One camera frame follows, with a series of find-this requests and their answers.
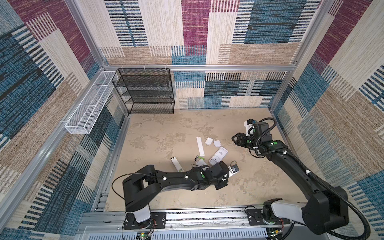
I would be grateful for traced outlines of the white remote control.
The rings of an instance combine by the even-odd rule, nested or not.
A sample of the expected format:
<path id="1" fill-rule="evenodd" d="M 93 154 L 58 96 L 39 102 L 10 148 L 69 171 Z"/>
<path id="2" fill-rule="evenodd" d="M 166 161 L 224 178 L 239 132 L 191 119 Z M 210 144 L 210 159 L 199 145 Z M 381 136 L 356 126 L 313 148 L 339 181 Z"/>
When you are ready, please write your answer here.
<path id="1" fill-rule="evenodd" d="M 196 158 L 194 159 L 194 164 L 198 167 L 202 167 L 202 168 L 208 168 L 209 166 L 206 164 L 205 162 L 205 159 L 200 157 L 200 156 L 196 156 Z"/>
<path id="2" fill-rule="evenodd" d="M 210 158 L 209 160 L 209 164 L 211 166 L 221 162 L 223 160 L 223 158 L 227 155 L 228 153 L 228 150 L 223 148 L 223 147 L 220 147 L 216 153 Z"/>

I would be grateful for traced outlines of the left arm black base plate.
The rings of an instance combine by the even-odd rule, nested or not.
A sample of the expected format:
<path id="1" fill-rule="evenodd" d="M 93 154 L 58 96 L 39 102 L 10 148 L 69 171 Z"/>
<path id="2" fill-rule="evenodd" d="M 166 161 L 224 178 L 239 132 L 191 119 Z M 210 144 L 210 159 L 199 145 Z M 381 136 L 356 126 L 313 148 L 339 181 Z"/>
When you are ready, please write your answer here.
<path id="1" fill-rule="evenodd" d="M 138 223 L 133 213 L 127 213 L 124 221 L 124 230 L 149 230 L 151 228 L 164 229 L 166 226 L 166 212 L 151 212 L 151 217 L 144 222 Z"/>

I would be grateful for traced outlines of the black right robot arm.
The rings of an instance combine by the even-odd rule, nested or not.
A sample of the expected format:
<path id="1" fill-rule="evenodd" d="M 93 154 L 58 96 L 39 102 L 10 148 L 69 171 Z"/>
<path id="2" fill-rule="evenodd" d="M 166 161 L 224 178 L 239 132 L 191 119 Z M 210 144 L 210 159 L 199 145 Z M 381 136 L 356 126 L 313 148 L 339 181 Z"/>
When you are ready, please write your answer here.
<path id="1" fill-rule="evenodd" d="M 333 187 L 314 174 L 290 149 L 280 140 L 273 140 L 268 118 L 259 122 L 245 121 L 246 133 L 232 136 L 235 145 L 246 148 L 258 159 L 267 158 L 299 187 L 305 195 L 306 203 L 292 204 L 282 199 L 272 199 L 263 204 L 263 219 L 274 223 L 278 219 L 289 219 L 306 226 L 316 235 L 330 234 L 342 240 L 366 240 L 371 235 L 371 228 L 363 213 L 349 200 L 346 191 Z M 364 231 L 359 236 L 345 236 L 335 230 L 348 225 L 349 210 L 361 220 Z"/>

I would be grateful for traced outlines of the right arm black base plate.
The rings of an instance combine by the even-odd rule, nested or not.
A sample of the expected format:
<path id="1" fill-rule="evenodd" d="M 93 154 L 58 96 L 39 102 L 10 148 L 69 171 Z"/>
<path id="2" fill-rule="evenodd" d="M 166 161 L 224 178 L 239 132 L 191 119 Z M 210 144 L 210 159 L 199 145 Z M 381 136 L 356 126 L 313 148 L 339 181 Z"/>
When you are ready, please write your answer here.
<path id="1" fill-rule="evenodd" d="M 245 208 L 250 226 L 290 226 L 291 221 L 285 218 L 265 217 L 262 209 Z"/>

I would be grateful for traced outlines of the slim white remote black screen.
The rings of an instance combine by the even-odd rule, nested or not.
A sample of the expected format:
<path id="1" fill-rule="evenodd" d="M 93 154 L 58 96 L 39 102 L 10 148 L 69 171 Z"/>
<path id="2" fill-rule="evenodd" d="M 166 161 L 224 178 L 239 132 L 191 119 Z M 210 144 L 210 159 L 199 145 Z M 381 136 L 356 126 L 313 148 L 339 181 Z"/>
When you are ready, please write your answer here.
<path id="1" fill-rule="evenodd" d="M 178 172 L 184 171 L 184 169 L 182 168 L 181 164 L 179 163 L 179 161 L 176 157 L 172 157 L 171 162 L 173 163 L 173 165 L 175 166 L 175 168 Z"/>

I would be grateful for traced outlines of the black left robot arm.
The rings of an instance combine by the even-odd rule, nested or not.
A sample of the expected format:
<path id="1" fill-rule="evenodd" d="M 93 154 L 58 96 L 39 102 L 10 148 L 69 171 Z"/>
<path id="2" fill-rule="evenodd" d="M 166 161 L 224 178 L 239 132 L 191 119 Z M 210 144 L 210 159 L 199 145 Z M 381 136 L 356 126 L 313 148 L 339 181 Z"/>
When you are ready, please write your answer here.
<path id="1" fill-rule="evenodd" d="M 186 172 L 163 172 L 147 165 L 123 180 L 125 210 L 133 213 L 138 223 L 152 218 L 150 202 L 161 192 L 174 190 L 200 191 L 210 186 L 219 190 L 228 185 L 229 167 L 220 162 L 212 167 L 195 167 Z M 140 217 L 145 209 L 148 213 Z"/>

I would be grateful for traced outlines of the long white battery cover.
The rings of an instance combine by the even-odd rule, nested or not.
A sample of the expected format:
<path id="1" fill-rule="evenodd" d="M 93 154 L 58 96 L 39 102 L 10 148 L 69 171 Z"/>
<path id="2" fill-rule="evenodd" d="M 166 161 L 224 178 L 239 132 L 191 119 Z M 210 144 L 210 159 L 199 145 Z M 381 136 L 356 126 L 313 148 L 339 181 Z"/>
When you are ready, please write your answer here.
<path id="1" fill-rule="evenodd" d="M 199 149 L 199 155 L 200 155 L 200 157 L 204 157 L 205 152 L 204 152 L 202 139 L 201 139 L 201 137 L 196 137 L 196 139 L 197 139 L 197 144 L 198 144 L 198 149 Z"/>

